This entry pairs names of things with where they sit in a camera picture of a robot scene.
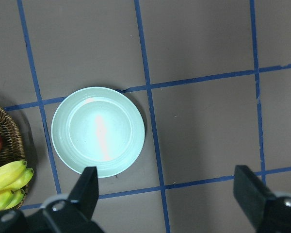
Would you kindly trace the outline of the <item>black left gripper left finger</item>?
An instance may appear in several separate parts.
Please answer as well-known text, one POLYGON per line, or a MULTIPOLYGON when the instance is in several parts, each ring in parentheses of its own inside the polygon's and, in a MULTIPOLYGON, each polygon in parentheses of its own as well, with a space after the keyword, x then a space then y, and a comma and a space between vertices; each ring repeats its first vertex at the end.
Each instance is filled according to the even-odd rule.
POLYGON ((86 167, 77 180, 67 200, 88 220, 93 216, 99 197, 97 167, 86 167))

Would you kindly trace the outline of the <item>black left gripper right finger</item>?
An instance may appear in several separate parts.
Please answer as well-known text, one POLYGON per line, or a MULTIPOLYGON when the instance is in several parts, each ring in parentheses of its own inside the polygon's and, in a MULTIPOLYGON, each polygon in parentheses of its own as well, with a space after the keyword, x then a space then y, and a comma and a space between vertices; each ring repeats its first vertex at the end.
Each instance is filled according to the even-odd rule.
POLYGON ((255 230, 262 225, 267 206, 276 200, 274 193, 246 165, 235 166, 233 195, 255 230))

